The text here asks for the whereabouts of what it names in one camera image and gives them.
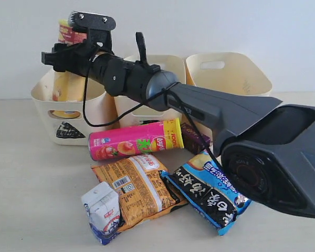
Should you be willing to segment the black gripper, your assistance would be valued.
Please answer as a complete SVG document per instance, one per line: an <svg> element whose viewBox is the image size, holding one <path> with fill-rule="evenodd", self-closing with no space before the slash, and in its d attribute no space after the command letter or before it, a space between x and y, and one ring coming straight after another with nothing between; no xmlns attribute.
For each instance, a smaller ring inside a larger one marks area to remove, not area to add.
<svg viewBox="0 0 315 252"><path fill-rule="evenodd" d="M90 60L99 51L100 46L97 44L78 43L68 46L56 43L52 48L52 53L41 53L41 62L44 65L53 66L56 72L68 71L79 76L87 76Z"/></svg>

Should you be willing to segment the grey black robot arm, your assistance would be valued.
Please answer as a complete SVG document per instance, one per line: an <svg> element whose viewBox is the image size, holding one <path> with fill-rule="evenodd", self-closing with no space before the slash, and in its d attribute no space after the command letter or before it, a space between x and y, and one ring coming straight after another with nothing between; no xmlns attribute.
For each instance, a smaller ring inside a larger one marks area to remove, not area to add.
<svg viewBox="0 0 315 252"><path fill-rule="evenodd" d="M213 133L212 157L220 157L232 185L276 211L315 218L315 107L283 104L274 97L239 96L180 83L150 65L146 48L126 61L97 45L57 43L41 61L102 84L154 110L175 109Z"/></svg>

